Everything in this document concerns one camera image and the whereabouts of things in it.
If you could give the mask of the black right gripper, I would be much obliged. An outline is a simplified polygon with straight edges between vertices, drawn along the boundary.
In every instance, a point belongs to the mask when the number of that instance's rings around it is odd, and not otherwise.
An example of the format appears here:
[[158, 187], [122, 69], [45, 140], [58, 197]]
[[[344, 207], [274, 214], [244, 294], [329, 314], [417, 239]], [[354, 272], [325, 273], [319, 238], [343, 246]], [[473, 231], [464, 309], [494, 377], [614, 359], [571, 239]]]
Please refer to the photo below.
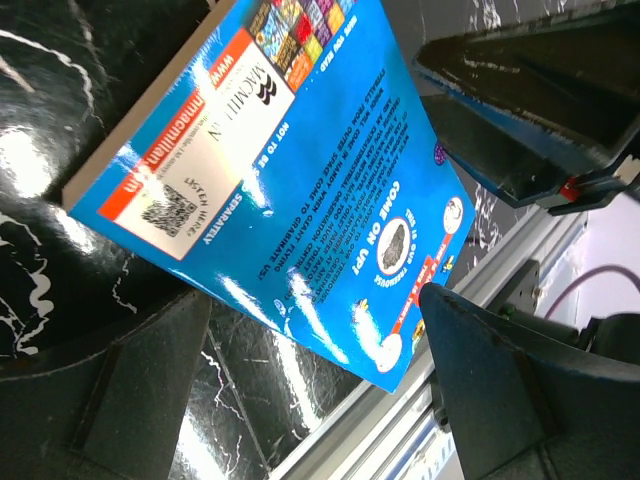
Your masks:
[[[537, 201], [560, 216], [602, 209], [619, 194], [639, 202], [639, 158], [608, 167], [639, 133], [638, 10], [576, 9], [442, 38], [425, 44], [415, 64], [485, 119], [436, 107], [434, 130], [505, 203]], [[565, 175], [547, 159], [568, 173], [607, 168], [561, 187]]]

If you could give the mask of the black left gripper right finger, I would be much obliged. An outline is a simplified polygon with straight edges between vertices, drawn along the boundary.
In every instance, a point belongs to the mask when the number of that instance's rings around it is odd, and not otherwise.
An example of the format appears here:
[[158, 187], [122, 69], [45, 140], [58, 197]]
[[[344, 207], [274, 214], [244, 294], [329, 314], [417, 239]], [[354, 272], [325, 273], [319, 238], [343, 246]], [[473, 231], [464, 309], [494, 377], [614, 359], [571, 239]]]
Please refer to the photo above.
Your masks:
[[589, 349], [426, 285], [420, 307], [468, 479], [635, 479], [639, 318], [599, 320]]

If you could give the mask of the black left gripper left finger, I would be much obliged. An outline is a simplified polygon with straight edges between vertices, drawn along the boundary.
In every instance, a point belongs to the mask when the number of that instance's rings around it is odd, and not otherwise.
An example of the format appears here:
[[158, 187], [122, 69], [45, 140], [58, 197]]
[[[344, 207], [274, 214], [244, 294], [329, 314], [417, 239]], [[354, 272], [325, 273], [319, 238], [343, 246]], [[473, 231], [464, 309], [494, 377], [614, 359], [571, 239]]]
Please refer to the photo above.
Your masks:
[[184, 292], [3, 363], [2, 478], [167, 478], [211, 307]]

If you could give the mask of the blue 130-Storey Treehouse book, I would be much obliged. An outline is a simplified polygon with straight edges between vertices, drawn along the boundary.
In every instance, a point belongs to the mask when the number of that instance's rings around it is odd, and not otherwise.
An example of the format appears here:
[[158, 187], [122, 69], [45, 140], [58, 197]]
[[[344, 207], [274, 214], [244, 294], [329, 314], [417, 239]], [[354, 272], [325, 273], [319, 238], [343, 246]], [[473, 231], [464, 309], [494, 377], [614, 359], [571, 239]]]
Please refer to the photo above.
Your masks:
[[378, 1], [219, 3], [62, 204], [388, 392], [475, 217]]

